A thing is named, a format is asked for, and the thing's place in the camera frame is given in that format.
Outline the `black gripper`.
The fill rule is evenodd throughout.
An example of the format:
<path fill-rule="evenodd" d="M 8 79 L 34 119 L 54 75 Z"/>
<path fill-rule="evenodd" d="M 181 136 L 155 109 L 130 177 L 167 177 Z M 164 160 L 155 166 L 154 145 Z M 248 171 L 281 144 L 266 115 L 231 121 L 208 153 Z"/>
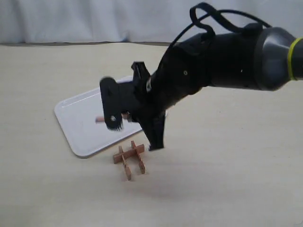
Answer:
<path fill-rule="evenodd" d="M 212 41 L 213 34 L 199 33 L 171 43 L 154 73 L 142 64 L 133 65 L 134 75 L 140 76 L 134 81 L 102 78 L 99 89 L 107 128 L 122 130 L 126 115 L 126 121 L 140 123 L 149 151 L 164 148 L 166 110 L 212 83 L 208 69 Z"/>

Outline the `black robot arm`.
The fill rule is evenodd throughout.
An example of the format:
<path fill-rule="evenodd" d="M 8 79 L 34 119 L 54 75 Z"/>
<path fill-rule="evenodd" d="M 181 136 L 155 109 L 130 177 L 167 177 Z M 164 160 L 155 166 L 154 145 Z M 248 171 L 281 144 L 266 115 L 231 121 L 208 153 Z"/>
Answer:
<path fill-rule="evenodd" d="M 202 33 L 168 48 L 154 73 L 142 61 L 131 68 L 131 81 L 100 80 L 104 121 L 119 131 L 126 115 L 157 150 L 164 147 L 166 111 L 204 87 L 275 91 L 302 80 L 303 40 L 280 27 Z"/>

